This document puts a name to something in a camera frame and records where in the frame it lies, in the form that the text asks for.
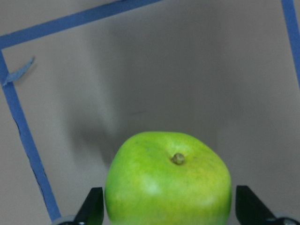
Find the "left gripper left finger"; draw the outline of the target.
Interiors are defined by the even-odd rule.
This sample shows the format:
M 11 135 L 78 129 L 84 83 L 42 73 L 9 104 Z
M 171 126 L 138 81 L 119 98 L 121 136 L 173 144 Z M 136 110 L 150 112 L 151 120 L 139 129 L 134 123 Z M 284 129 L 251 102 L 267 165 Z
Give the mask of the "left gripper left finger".
M 102 187 L 93 187 L 76 215 L 56 219 L 53 225 L 102 225 L 104 197 Z

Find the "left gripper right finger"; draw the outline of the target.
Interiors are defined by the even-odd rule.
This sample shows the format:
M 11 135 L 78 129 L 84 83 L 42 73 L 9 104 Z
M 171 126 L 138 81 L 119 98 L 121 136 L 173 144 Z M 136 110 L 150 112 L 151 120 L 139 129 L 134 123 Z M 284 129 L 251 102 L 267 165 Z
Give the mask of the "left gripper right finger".
M 277 217 L 246 185 L 238 185 L 235 193 L 235 215 L 241 225 L 298 225 L 290 217 Z

